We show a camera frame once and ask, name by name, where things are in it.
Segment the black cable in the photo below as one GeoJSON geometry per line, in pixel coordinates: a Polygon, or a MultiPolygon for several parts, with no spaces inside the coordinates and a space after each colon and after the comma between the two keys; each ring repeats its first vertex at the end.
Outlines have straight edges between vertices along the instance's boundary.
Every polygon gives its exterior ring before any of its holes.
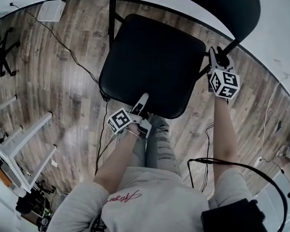
{"type": "Polygon", "coordinates": [[[107,147],[111,144],[111,142],[118,136],[118,134],[114,135],[110,142],[105,146],[104,150],[101,152],[101,154],[98,156],[97,162],[99,162],[100,157],[103,155],[103,153],[105,152],[105,150],[107,149],[107,147]]]}
{"type": "Polygon", "coordinates": [[[273,161],[274,158],[275,158],[275,157],[273,157],[271,161],[267,161],[267,160],[264,159],[264,158],[262,158],[261,160],[264,160],[264,161],[266,161],[267,163],[274,163],[274,164],[275,164],[275,165],[280,169],[281,173],[284,175],[284,177],[287,179],[287,181],[288,181],[289,184],[290,184],[290,181],[289,181],[288,177],[285,175],[285,171],[284,171],[282,168],[280,168],[280,166],[279,166],[276,162],[273,161]]]}
{"type": "MultiPolygon", "coordinates": [[[[211,123],[206,129],[205,129],[205,134],[207,136],[208,139],[208,144],[207,144],[207,154],[206,157],[208,158],[208,154],[209,154],[209,146],[210,146],[210,141],[209,141],[209,135],[208,135],[208,130],[211,129],[214,126],[213,123],[211,123]]],[[[206,186],[207,186],[207,180],[208,180],[208,164],[205,167],[205,172],[204,172],[204,178],[203,178],[203,184],[201,187],[201,192],[204,192],[206,186]]]]}
{"type": "Polygon", "coordinates": [[[43,174],[43,173],[41,173],[41,174],[44,175],[44,177],[46,178],[48,186],[52,188],[52,186],[49,184],[48,177],[45,174],[43,174]]]}
{"type": "Polygon", "coordinates": [[[187,161],[187,165],[188,165],[188,169],[189,169],[189,174],[190,174],[190,179],[191,179],[192,187],[194,187],[194,185],[193,185],[192,176],[191,176],[191,170],[190,170],[190,165],[189,165],[189,163],[191,161],[196,161],[196,162],[205,163],[205,164],[235,165],[235,166],[240,166],[240,167],[248,168],[248,169],[252,170],[253,172],[257,173],[258,175],[260,175],[262,178],[264,178],[269,183],[271,183],[276,188],[276,190],[278,191],[278,193],[279,193],[279,195],[281,197],[283,206],[284,206],[284,219],[283,219],[283,222],[282,222],[282,224],[281,224],[278,232],[282,232],[283,231],[283,229],[285,227],[285,223],[286,223],[287,213],[288,213],[288,203],[287,203],[287,199],[286,199],[284,193],[282,192],[282,190],[279,188],[279,186],[268,175],[266,175],[265,173],[261,172],[260,170],[254,168],[254,167],[251,167],[251,166],[245,165],[245,164],[241,164],[241,163],[237,163],[237,162],[229,162],[229,161],[219,160],[219,159],[215,159],[215,158],[189,159],[187,161]]]}
{"type": "Polygon", "coordinates": [[[277,150],[277,151],[275,152],[275,154],[273,155],[273,157],[272,157],[270,160],[267,160],[267,159],[265,159],[265,158],[263,158],[263,157],[262,157],[261,160],[265,160],[267,163],[269,163],[269,162],[273,162],[274,158],[277,156],[277,153],[278,153],[279,151],[280,151],[280,149],[277,150]]]}
{"type": "Polygon", "coordinates": [[[70,52],[70,54],[71,54],[71,56],[72,56],[72,58],[73,58],[73,60],[74,60],[74,62],[79,66],[79,67],[81,67],[81,68],[83,68],[89,75],[90,75],[90,77],[92,78],[92,80],[96,83],[96,84],[99,84],[99,82],[97,81],[97,79],[94,77],[94,75],[88,70],[88,69],[86,69],[83,65],[81,65],[79,62],[78,62],[78,60],[77,60],[77,58],[76,58],[76,56],[75,56],[75,54],[74,54],[74,52],[70,49],[70,48],[68,48],[64,43],[62,43],[61,42],[61,40],[54,34],[54,32],[47,26],[47,25],[45,25],[45,24],[43,24],[42,22],[40,22],[33,14],[31,14],[30,12],[28,12],[27,10],[25,10],[25,9],[21,9],[21,8],[19,8],[18,6],[16,6],[15,4],[13,4],[13,3],[10,3],[10,5],[11,6],[14,6],[14,7],[16,7],[17,9],[19,9],[19,10],[22,10],[22,11],[25,11],[25,13],[27,13],[27,14],[29,14],[29,15],[31,15],[38,23],[40,23],[41,25],[43,25],[44,27],[46,27],[51,33],[52,33],[52,35],[55,37],[55,39],[59,42],[59,44],[61,44],[65,49],[67,49],[69,52],[70,52]]]}
{"type": "Polygon", "coordinates": [[[101,135],[100,135],[100,139],[99,139],[99,149],[98,149],[98,153],[97,153],[97,160],[96,160],[96,171],[95,171],[95,175],[97,174],[97,171],[98,171],[98,161],[99,161],[99,155],[100,155],[100,150],[101,150],[101,141],[102,141],[102,134],[103,134],[103,131],[104,131],[104,123],[105,123],[105,118],[106,118],[106,115],[107,115],[107,104],[108,102],[106,102],[106,106],[105,106],[105,115],[104,115],[104,118],[103,118],[103,126],[102,126],[102,131],[101,131],[101,135]]]}
{"type": "Polygon", "coordinates": [[[55,195],[53,196],[53,199],[52,199],[52,201],[51,201],[51,203],[50,203],[50,210],[52,210],[52,207],[53,207],[53,201],[54,201],[54,198],[56,197],[56,195],[57,195],[57,189],[55,189],[55,195]]]}

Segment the chair seat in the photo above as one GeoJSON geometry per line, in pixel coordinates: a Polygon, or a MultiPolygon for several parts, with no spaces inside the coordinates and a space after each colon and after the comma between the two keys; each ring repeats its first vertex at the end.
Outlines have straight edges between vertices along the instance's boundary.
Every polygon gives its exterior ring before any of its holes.
{"type": "Polygon", "coordinates": [[[131,106],[148,93],[147,112],[179,117],[190,99],[205,51],[204,43],[191,35],[131,14],[107,56],[100,90],[131,106]]]}

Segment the bracelet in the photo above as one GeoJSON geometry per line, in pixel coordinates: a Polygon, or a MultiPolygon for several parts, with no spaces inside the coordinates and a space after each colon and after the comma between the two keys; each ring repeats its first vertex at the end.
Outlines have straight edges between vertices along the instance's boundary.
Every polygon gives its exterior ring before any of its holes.
{"type": "Polygon", "coordinates": [[[130,131],[128,128],[127,128],[127,131],[129,131],[130,133],[132,133],[136,137],[140,137],[139,135],[136,135],[134,132],[130,131]]]}

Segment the hand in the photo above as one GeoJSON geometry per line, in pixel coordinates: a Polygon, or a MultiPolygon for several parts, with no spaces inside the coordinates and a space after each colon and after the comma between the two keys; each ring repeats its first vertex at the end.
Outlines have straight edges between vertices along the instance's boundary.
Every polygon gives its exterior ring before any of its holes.
{"type": "Polygon", "coordinates": [[[139,130],[138,130],[138,124],[136,124],[136,123],[131,123],[131,124],[129,124],[128,125],[128,129],[130,130],[130,131],[132,131],[133,133],[135,133],[136,135],[140,135],[140,132],[139,132],[139,130]]]}

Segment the person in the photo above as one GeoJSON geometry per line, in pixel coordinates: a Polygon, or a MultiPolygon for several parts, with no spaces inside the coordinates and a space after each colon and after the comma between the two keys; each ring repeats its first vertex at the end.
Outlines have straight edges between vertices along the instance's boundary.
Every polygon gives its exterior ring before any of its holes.
{"type": "MultiPolygon", "coordinates": [[[[241,199],[252,199],[239,169],[214,164],[212,200],[183,184],[168,138],[169,126],[150,118],[147,140],[135,124],[120,135],[93,183],[78,184],[50,222],[48,232],[201,232],[201,213],[241,199]]],[[[225,99],[215,97],[214,158],[237,162],[237,142],[225,99]]]]}

